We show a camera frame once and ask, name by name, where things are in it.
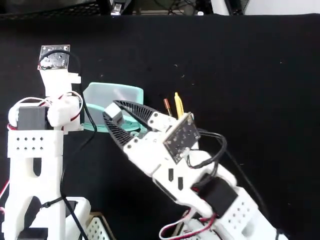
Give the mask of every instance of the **circuit board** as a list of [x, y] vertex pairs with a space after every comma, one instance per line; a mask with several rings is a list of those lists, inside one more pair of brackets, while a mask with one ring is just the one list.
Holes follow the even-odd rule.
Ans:
[[182, 153], [185, 149], [191, 149], [200, 137], [192, 114], [189, 112], [180, 124], [174, 127], [174, 130], [164, 140], [163, 144], [173, 158], [175, 164], [178, 164], [183, 158]]
[[[41, 46], [39, 59], [53, 50], [70, 51], [70, 45], [43, 45]], [[46, 69], [68, 69], [68, 65], [69, 55], [60, 52], [53, 53], [41, 61], [41, 66]]]

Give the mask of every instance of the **translucent plastic box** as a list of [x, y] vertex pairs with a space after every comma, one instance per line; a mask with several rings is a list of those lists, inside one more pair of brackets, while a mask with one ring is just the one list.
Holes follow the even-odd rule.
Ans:
[[[125, 100], [138, 104], [144, 103], [144, 90], [136, 86], [114, 83], [91, 82], [83, 91], [83, 96], [88, 110], [97, 126], [98, 132], [107, 133], [102, 113], [113, 100]], [[140, 128], [140, 124], [128, 113], [123, 112], [124, 124], [121, 126], [126, 131]], [[93, 127], [85, 114], [84, 129], [93, 131]]]

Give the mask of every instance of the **yellow pencil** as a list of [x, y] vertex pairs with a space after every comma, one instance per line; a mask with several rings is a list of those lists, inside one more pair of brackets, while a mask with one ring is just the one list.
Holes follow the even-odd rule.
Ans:
[[185, 112], [184, 112], [184, 106], [182, 104], [181, 98], [179, 97], [177, 92], [174, 93], [174, 101], [175, 101], [176, 113], [179, 119]]

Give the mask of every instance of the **black fabric surface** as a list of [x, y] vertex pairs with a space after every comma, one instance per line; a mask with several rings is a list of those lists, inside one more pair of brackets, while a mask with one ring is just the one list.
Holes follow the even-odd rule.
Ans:
[[[198, 127], [227, 137], [265, 199], [270, 222], [290, 239], [313, 239], [320, 214], [319, 26], [318, 15], [1, 21], [0, 186], [9, 177], [8, 110], [19, 99], [44, 95], [40, 46], [71, 44], [82, 60], [84, 87], [138, 86], [145, 104], [161, 111], [163, 98], [174, 105], [178, 91]], [[69, 70], [75, 69], [71, 63]], [[68, 135], [65, 155], [89, 134]], [[200, 145], [216, 150], [211, 139]], [[222, 164], [242, 185], [232, 163], [224, 158]], [[184, 211], [102, 133], [77, 155], [65, 188], [101, 211], [119, 240], [155, 240]]]

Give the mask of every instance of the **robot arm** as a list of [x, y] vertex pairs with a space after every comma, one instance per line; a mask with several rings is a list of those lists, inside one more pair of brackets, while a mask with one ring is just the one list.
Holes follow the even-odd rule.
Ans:
[[[149, 131], [145, 135], [134, 137], [121, 129], [119, 125], [122, 123], [122, 110]], [[190, 168], [187, 164], [187, 157], [192, 166], [211, 157], [205, 151], [192, 150], [201, 136], [191, 113], [185, 113], [176, 120], [150, 107], [116, 100], [105, 109], [103, 118], [111, 137], [128, 159], [151, 177], [175, 203], [190, 207], [190, 213], [183, 218], [189, 230], [194, 231], [199, 227], [200, 222], [191, 219], [195, 213], [206, 219], [216, 216], [212, 227], [203, 231], [201, 236], [200, 233], [196, 234], [197, 238], [276, 239], [277, 230], [261, 214], [258, 205], [245, 189], [237, 186], [235, 176], [222, 165], [219, 164], [213, 180], [199, 191], [193, 189], [194, 184], [213, 171], [215, 162], [198, 169]], [[210, 232], [212, 228], [218, 234], [215, 238], [210, 238], [215, 234], [214, 231]], [[177, 240], [183, 236], [163, 238], [160, 231], [159, 237]], [[281, 235], [278, 239], [287, 238]]]
[[[73, 86], [81, 77], [68, 72], [69, 45], [42, 46], [38, 70], [45, 86], [46, 98], [26, 97], [9, 111], [8, 157], [10, 191], [5, 203], [2, 231], [5, 240], [48, 239], [77, 240], [80, 235], [72, 215], [66, 217], [64, 201], [42, 207], [30, 226], [25, 214], [33, 197], [43, 205], [61, 199], [64, 135], [83, 130], [84, 101]], [[38, 102], [25, 103], [28, 100]], [[33, 171], [34, 158], [41, 159], [41, 174]], [[83, 227], [90, 214], [90, 203], [83, 197], [67, 197], [74, 202], [73, 213]]]

